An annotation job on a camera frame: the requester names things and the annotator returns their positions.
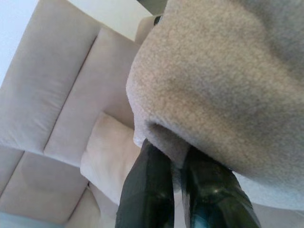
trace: fleece fabric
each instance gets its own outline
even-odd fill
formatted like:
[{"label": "fleece fabric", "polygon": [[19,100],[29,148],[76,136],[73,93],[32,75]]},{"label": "fleece fabric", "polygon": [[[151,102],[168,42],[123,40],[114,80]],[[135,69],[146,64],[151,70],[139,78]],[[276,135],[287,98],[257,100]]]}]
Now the fleece fabric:
[{"label": "fleece fabric", "polygon": [[193,145],[253,202],[304,210],[304,1],[169,0],[133,63],[134,142]]}]

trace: beige sofa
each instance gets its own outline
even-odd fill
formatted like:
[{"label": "beige sofa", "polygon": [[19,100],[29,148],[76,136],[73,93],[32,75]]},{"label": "beige sofa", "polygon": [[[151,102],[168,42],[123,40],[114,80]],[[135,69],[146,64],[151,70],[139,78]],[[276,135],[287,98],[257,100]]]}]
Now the beige sofa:
[{"label": "beige sofa", "polygon": [[[133,128],[125,84],[153,21],[143,20],[133,42],[65,0],[40,0],[0,89],[1,212],[114,227],[118,206],[79,168],[101,111]],[[177,205],[176,227],[184,227]],[[281,214],[303,224],[300,212],[255,208],[264,228],[286,224]]]}]

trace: floor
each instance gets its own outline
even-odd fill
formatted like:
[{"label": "floor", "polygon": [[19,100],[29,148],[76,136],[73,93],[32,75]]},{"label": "floor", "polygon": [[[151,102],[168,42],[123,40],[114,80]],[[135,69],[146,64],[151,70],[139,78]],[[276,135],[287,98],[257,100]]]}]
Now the floor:
[{"label": "floor", "polygon": [[164,12],[168,0],[138,0],[151,14],[160,15]]}]

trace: gray fleece coat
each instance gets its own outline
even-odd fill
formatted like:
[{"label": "gray fleece coat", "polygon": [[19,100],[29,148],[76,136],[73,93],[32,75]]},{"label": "gray fleece coat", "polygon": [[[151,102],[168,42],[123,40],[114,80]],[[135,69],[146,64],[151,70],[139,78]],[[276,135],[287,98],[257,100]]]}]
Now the gray fleece coat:
[{"label": "gray fleece coat", "polygon": [[133,63],[134,141],[193,145],[259,204],[304,210],[304,1],[169,0]]}]

